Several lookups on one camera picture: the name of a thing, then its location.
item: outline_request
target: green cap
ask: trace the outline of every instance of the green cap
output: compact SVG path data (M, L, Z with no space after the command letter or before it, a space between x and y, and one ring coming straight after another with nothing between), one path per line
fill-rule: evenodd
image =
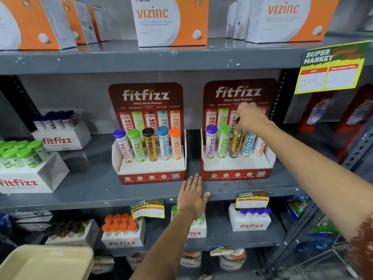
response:
M232 128L228 125L221 125L220 126L220 133L222 134L229 134L231 133Z
M5 150L3 152L3 157L7 158L7 159L16 158L17 157L17 154L16 154L17 151L18 151L17 148L11 148L11 149Z
M29 144L29 141L28 141L28 140L18 141L18 142L14 145L14 148L18 148L18 149L26 148L28 144Z
M25 159L31 157L34 154L33 152L34 150L32 148L26 147L18 150L17 156L21 159Z
M17 142L15 140L7 141L6 143L2 145L2 148L11 149L16 145L16 143Z
M128 137L132 140L140 137L140 131L138 129L129 130L127 133Z
M39 149L43 147L43 142L41 140L34 140L31 141L27 147L32 148L32 149Z

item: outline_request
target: metal shelf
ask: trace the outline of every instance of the metal shelf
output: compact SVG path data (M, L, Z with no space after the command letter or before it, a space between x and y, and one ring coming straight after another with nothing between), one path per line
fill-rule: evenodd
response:
M112 249L113 256L128 256L147 252L170 223L171 208L165 210L164 219L147 218L145 244L143 247ZM265 231L233 232L229 216L221 203L208 203L206 207L207 237L188 239L184 251L209 251L218 247L258 248L279 245L285 238L285 230L276 215Z
M0 194L0 212L129 206L149 198L176 202L181 182L122 185L111 163L113 142L111 134L93 135L84 150L60 151L71 171L55 192ZM194 175L201 172L200 159L193 157L193 151L189 153L190 148L188 173ZM304 194L279 161L269 179L204 182L204 191L212 193L210 200L235 199L239 193L258 189L268 190L272 196Z
M207 46L151 48L138 48L132 40L62 51L0 51L0 75L292 69L300 67L307 49L369 39L366 35L326 36L320 42L254 44L209 38ZM373 65L372 51L366 65Z

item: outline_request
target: fitfizz display stand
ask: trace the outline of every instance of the fitfizz display stand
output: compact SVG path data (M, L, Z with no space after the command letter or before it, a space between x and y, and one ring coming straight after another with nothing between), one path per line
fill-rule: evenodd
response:
M276 155L268 146L264 146L258 156L252 151L250 155L245 155L246 157L241 155L240 149L244 147L244 142L239 147L236 158L230 157L229 151L231 142L234 140L234 129L236 126L234 119L240 103L255 102L268 116L276 88L277 81L273 78L211 81L205 85L202 120L204 128L201 129L201 176L203 180L231 181L237 179L267 179L269 177ZM209 125L217 126L218 130L221 125L231 127L231 133L226 141L227 150L224 158L219 158L217 155L221 136L219 131L214 141L214 151L209 151L211 143L206 146L206 127Z
M118 143L114 142L112 163L120 182L128 185L184 181L187 177L187 144L181 85L176 82L113 84L109 87L109 95L120 128L127 133L132 129L139 130L139 139L145 154L145 159L140 162L131 146L133 160L125 161ZM162 159L161 150L164 149L160 149L160 137L157 133L159 127L180 129L180 145L170 145L169 140L169 158L166 160ZM152 160L149 159L145 138L142 135L144 128L154 130L156 149L151 153Z

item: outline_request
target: purple-capped bottle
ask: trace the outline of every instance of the purple-capped bottle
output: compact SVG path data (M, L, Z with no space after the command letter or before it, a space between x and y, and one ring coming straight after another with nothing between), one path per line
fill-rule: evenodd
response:
M118 129L113 133L113 135L119 145L120 151L124 158L124 162L131 163L133 161L133 153L128 143L126 131L123 129Z
M256 213L256 208L248 208L247 209L247 216L248 217L253 217Z
M255 218L262 217L263 213L264 213L264 208L257 208L257 209L256 209L256 215L255 215Z
M238 213L241 215L241 216L245 216L246 213L247 213L247 208L240 208L238 210Z
M213 159L215 154L217 126L208 125L206 127L206 158Z
M264 208L264 213L263 213L262 217L265 218L265 217L269 216L270 214L272 214L272 209L271 209L271 207L268 206L268 207Z

